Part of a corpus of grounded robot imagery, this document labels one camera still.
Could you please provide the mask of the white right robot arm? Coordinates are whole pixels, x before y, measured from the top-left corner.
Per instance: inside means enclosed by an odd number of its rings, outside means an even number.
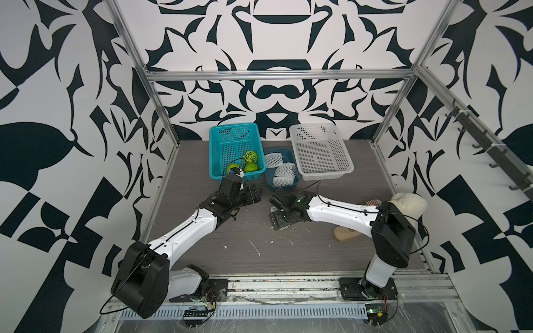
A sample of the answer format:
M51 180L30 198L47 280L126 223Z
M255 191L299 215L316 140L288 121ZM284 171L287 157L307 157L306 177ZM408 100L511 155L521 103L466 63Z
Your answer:
M269 199L274 230L298 222L324 222L354 230L373 240L376 254L360 282L363 289L381 292L397 269L409 264L416 237L415 224L428 203L417 194L395 194L380 205L355 205L318 193L293 194L276 190Z

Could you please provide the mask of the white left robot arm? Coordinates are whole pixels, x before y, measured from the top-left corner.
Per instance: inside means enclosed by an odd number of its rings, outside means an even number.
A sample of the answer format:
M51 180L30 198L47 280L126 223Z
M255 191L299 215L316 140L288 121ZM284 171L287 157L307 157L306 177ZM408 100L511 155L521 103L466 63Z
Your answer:
M147 244L136 241L129 246L110 289L111 296L143 319L173 298L206 297L208 273L194 265L179 271L172 271L172 266L202 238L235 219L240 208L259 203L261 198L262 191L256 185L247 184L237 174L226 176L219 189L175 229Z

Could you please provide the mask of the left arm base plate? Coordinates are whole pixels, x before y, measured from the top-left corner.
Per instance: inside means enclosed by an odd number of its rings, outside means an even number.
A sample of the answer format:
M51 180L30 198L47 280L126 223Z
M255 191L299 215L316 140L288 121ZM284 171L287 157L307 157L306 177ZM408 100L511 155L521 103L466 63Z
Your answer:
M228 279L209 279L207 284L201 285L203 294L181 295L175 298L170 298L169 302L219 302L226 301L228 297Z

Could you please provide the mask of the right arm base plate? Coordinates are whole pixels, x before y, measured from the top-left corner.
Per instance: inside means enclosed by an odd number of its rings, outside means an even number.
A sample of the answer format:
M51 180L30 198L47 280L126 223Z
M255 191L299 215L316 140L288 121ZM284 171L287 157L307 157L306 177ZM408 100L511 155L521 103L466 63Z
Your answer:
M390 278L384 287L376 287L364 277L341 277L341 297L345 301L389 301L398 298L395 282Z

